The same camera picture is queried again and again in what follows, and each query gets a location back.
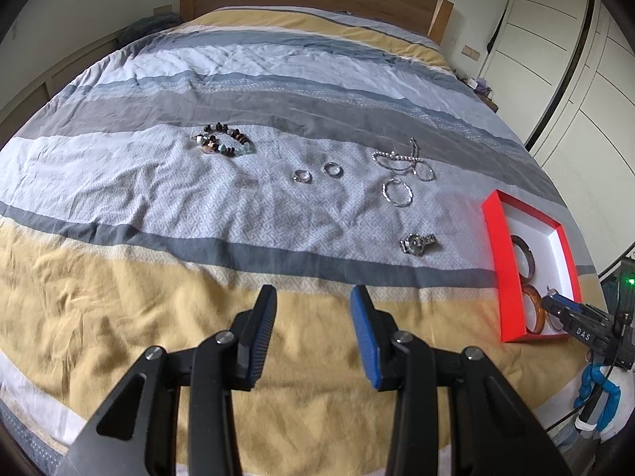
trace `open box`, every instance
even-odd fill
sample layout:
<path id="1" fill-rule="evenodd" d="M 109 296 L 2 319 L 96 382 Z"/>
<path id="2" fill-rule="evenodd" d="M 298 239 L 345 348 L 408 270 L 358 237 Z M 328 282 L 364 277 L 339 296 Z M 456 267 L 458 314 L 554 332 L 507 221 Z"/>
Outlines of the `open box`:
<path id="1" fill-rule="evenodd" d="M 562 225 L 522 200 L 498 190 L 484 201 L 483 214 L 498 280 L 501 340 L 518 342 L 567 336 L 558 331 L 561 327 L 558 320 L 548 314 L 542 332 L 530 332 L 535 329 L 538 316 L 535 304 L 523 293 L 519 275 L 528 274 L 528 261 L 511 238 L 512 235 L 520 236 L 530 248 L 535 274 L 528 283 L 541 297 L 549 288 L 580 302 L 577 270 Z"/>

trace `black cable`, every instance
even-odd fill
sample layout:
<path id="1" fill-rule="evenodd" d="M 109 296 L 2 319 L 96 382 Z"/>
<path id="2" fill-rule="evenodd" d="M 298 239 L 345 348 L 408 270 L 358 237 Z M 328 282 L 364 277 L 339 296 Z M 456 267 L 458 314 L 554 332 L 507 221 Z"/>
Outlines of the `black cable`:
<path id="1" fill-rule="evenodd" d="M 594 397 L 597 396 L 598 393 L 602 392 L 602 387 L 604 386 L 604 384 L 608 381 L 608 377 L 611 375 L 611 372 L 613 370 L 613 367 L 615 367 L 615 359 L 617 358 L 617 353 L 620 351 L 620 349 L 622 348 L 622 343 L 624 341 L 624 332 L 626 331 L 626 328 L 624 327 L 622 329 L 622 335 L 620 336 L 620 343 L 617 346 L 617 350 L 615 352 L 615 357 L 613 359 L 613 361 L 611 362 L 611 366 L 608 368 L 608 372 L 606 373 L 606 375 L 604 376 L 604 379 L 602 380 L 602 383 L 600 383 L 596 389 L 591 393 L 591 395 L 588 397 L 587 400 L 585 400 L 582 404 L 580 404 L 579 406 L 577 406 L 576 408 L 574 408 L 573 410 L 571 410 L 569 413 L 567 413 L 567 415 L 565 415 L 563 418 L 561 418 L 558 422 L 555 422 L 553 424 L 551 424 L 551 426 L 549 426 L 548 428 L 545 429 L 545 431 L 547 433 L 549 433 L 553 428 L 555 428 L 556 426 L 558 426 L 558 424 L 562 424 L 564 421 L 566 421 L 567 419 L 571 418 L 575 413 L 579 412 L 582 408 L 584 408 L 587 403 L 589 401 L 591 401 L 591 399 L 593 399 Z M 591 352 L 591 366 L 593 366 L 593 352 Z"/>

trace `metal bolt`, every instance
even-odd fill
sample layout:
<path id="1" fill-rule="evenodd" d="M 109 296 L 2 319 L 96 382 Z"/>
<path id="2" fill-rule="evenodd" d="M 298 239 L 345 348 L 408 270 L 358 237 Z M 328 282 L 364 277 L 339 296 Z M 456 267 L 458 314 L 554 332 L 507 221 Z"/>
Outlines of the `metal bolt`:
<path id="1" fill-rule="evenodd" d="M 234 333 L 231 331 L 221 331 L 216 335 L 216 343 L 229 343 L 234 339 Z"/>
<path id="2" fill-rule="evenodd" d="M 156 345 L 154 347 L 150 347 L 145 352 L 145 359 L 146 360 L 155 360 L 159 356 L 161 356 L 161 347 L 157 347 Z"/>
<path id="3" fill-rule="evenodd" d="M 412 342 L 412 333 L 411 332 L 407 332 L 407 331 L 403 331 L 403 330 L 399 330 L 394 334 L 393 337 L 397 343 L 408 343 L 408 342 Z"/>
<path id="4" fill-rule="evenodd" d="M 466 349 L 466 356 L 468 357 L 468 360 L 482 360 L 485 353 L 478 347 L 468 347 Z"/>

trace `bed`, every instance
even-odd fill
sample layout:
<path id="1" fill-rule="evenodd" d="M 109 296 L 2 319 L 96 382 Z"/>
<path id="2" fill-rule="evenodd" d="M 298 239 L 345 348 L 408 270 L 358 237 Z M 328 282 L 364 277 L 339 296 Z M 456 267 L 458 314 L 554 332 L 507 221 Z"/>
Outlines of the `bed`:
<path id="1" fill-rule="evenodd" d="M 385 467 L 394 395 L 361 369 L 353 284 L 431 345 L 483 348 L 545 426 L 569 411 L 585 351 L 499 342 L 481 203 L 500 189 L 563 224 L 583 298 L 603 308 L 598 277 L 550 179 L 439 52 L 452 4 L 181 0 L 181 12 L 185 25 L 91 66 L 0 151 L 0 417 L 40 471 L 54 474 L 147 346 L 196 346 L 263 284 L 278 294 L 267 363 L 253 392 L 234 393 L 250 474 Z M 193 138 L 217 122 L 253 147 L 206 153 Z M 409 154 L 410 138 L 436 178 L 400 176 L 413 198 L 396 207 L 372 154 Z M 439 248 L 405 254 L 413 232 Z"/>

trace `person's hand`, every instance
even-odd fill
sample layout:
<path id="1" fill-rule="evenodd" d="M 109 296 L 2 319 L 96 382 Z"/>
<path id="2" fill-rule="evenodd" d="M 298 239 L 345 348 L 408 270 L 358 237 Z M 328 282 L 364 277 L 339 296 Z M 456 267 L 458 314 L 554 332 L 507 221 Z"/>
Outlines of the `person's hand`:
<path id="1" fill-rule="evenodd" d="M 602 384 L 608 372 L 607 365 L 588 365 L 582 373 L 582 383 L 579 396 L 573 403 L 578 407 L 586 401 L 593 391 L 594 383 Z M 630 370 L 613 367 L 611 375 L 604 384 L 602 391 L 608 392 L 608 400 L 599 416 L 597 430 L 601 442 L 616 435 L 626 425 L 635 409 L 635 378 Z"/>

